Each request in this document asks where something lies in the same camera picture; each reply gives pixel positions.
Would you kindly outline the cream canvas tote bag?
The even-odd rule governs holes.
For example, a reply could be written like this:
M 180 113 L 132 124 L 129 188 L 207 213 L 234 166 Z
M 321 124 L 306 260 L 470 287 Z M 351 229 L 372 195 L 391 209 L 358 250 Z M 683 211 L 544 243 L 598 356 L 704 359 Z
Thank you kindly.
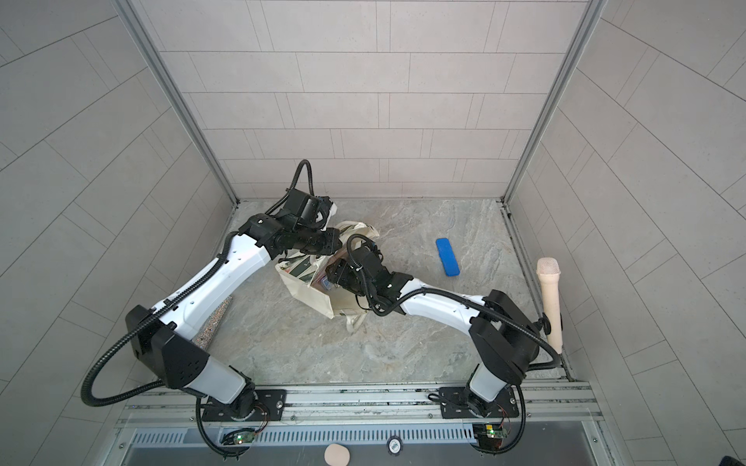
M 342 247 L 332 256 L 297 252 L 291 257 L 279 259 L 274 268 L 293 298 L 330 320 L 343 316 L 347 331 L 354 334 L 364 322 L 367 312 L 357 302 L 357 295 L 330 281 L 326 267 L 338 259 L 347 258 L 346 241 L 354 233 L 370 239 L 378 238 L 380 233 L 361 221 L 342 221 L 336 228 L 340 230 Z

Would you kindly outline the blue plastic case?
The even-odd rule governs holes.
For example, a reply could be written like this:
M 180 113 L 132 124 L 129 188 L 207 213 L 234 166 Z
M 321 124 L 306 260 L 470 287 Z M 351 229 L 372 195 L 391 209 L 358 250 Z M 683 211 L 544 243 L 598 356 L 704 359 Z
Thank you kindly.
M 450 240 L 448 238 L 438 238 L 435 244 L 445 275 L 447 277 L 458 277 L 460 266 Z

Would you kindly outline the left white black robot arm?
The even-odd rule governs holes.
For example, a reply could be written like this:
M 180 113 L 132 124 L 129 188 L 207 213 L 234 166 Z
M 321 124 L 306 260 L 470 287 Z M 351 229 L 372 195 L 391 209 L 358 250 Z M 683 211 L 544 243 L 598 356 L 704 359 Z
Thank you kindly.
M 314 256 L 337 252 L 340 232 L 328 224 L 335 212 L 329 197 L 292 188 L 275 210 L 250 217 L 197 276 L 152 308 L 137 306 L 128 313 L 128 330 L 158 316 L 133 338 L 136 358 L 167 388 L 208 397 L 231 417 L 246 419 L 256 406 L 254 383 L 194 338 L 219 304 L 274 258 L 292 250 Z

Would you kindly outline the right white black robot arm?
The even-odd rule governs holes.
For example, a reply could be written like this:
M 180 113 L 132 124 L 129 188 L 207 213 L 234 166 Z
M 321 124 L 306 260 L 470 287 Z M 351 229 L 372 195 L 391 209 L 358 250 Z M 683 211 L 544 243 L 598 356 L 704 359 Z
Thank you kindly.
M 378 316 L 398 313 L 429 318 L 467 335 L 480 363 L 456 405 L 489 417 L 509 386 L 520 386 L 540 350 L 541 324 L 531 322 L 502 291 L 469 296 L 437 289 L 411 275 L 392 272 L 369 246 L 326 266 L 328 281 L 363 297 Z

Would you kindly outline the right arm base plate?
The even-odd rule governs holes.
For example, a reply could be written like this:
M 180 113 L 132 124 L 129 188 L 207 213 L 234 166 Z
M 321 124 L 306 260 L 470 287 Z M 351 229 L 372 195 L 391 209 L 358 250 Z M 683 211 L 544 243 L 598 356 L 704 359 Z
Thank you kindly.
M 518 396 L 507 386 L 487 402 L 467 386 L 442 386 L 429 398 L 440 405 L 443 419 L 516 419 L 520 417 Z

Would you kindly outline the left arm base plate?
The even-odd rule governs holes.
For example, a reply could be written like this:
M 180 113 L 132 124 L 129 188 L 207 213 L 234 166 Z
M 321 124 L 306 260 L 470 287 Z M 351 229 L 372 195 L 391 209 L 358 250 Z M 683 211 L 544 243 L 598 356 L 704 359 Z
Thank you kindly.
M 281 421 L 287 395 L 284 389 L 247 389 L 230 404 L 209 397 L 201 406 L 201 418 L 210 423 Z

